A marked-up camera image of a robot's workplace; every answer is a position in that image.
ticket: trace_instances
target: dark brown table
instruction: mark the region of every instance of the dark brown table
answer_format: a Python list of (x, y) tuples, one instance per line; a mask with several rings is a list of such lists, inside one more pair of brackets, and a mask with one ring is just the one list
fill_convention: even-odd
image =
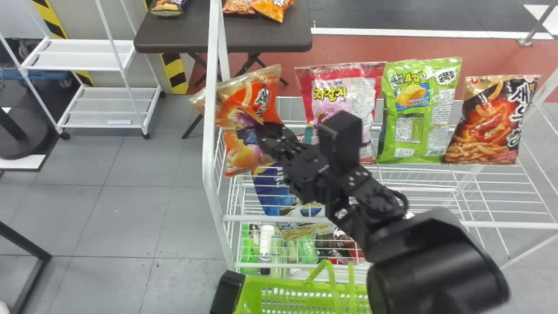
[[(283, 23), (259, 13), (254, 16), (225, 14), (224, 20), (228, 52), (248, 54), (247, 61), (235, 76), (244, 74), (254, 63), (265, 67), (259, 59), (262, 53), (299, 53), (312, 48), (306, 0), (297, 0), (288, 9)], [(188, 54), (206, 68), (206, 62), (198, 54), (207, 53), (208, 28), (209, 1), (190, 0), (185, 13), (177, 17), (146, 14), (134, 39), (134, 46), (143, 54)], [(202, 118), (202, 115), (196, 118), (183, 139), (190, 135)]]

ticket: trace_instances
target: black table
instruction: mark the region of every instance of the black table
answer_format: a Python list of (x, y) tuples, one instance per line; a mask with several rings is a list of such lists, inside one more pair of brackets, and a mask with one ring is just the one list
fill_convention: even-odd
[[(188, 54), (206, 68), (198, 54), (208, 50), (209, 5), (208, 0), (190, 0), (185, 13), (170, 18), (148, 13), (134, 39), (136, 50), (144, 54)], [(247, 61), (235, 76), (244, 74), (254, 63), (265, 67), (259, 59), (261, 53), (300, 53), (312, 48), (306, 0), (297, 0), (291, 5), (283, 23), (259, 13), (254, 16), (225, 14), (224, 20), (228, 52), (248, 53)], [(202, 117), (198, 115), (183, 139)]]
[(23, 285), (20, 295), (17, 298), (16, 304), (12, 308), (13, 314), (23, 314), (25, 306), (27, 305), (27, 302), (33, 294), (33, 290), (35, 289), (35, 286), (37, 286), (39, 279), (41, 279), (41, 274), (48, 265), (50, 259), (52, 258), (52, 255), (37, 246), (35, 243), (31, 242), (29, 239), (17, 233), (14, 229), (8, 227), (8, 225), (3, 223), (2, 221), (0, 221), (0, 237), (6, 238), (6, 240), (14, 243), (15, 245), (19, 246), (23, 250), (26, 250), (29, 254), (32, 254), (37, 258), (37, 262), (31, 270), (27, 281)]

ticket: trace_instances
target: barcode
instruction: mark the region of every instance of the barcode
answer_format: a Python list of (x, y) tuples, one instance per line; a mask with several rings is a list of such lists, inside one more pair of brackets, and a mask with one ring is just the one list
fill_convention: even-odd
[(426, 152), (425, 156), (442, 156), (446, 153), (446, 149), (439, 150), (429, 150)]

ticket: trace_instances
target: chip bag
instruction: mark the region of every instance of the chip bag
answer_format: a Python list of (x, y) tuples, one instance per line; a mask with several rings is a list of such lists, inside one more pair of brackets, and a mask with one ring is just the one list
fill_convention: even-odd
[(223, 6), (224, 13), (237, 14), (256, 14), (254, 8), (250, 5), (252, 0), (227, 0)]
[[(322, 204), (316, 202), (302, 204), (299, 198), (289, 192), (282, 173), (283, 167), (280, 161), (252, 170), (254, 188), (266, 215), (325, 217), (325, 208)], [(306, 235), (330, 233), (334, 229), (330, 223), (278, 222), (276, 225), (285, 241), (296, 240)]]
[(187, 0), (157, 0), (153, 9), (149, 10), (154, 15), (177, 16), (184, 11)]
[[(217, 84), (215, 125), (224, 131), (227, 177), (273, 160), (259, 148), (255, 126), (264, 121), (282, 123), (275, 104), (280, 77), (277, 64)], [(205, 89), (190, 102), (203, 114)]]
[(253, 0), (251, 6), (259, 13), (283, 23), (285, 11), (296, 0)]
[(514, 164), (523, 114), (532, 102), (540, 75), (465, 78), (463, 116), (444, 162)]
[[(317, 126), (341, 110), (362, 119), (360, 160), (374, 161), (372, 122), (385, 62), (295, 68), (308, 123)], [(314, 130), (312, 144), (318, 143)]]
[(461, 57), (386, 65), (378, 163), (440, 163), (448, 146)]

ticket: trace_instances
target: green snack bag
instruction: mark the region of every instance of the green snack bag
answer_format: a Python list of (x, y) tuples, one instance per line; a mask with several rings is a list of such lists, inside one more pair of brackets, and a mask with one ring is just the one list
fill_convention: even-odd
[(461, 57), (386, 65), (377, 163), (441, 163)]

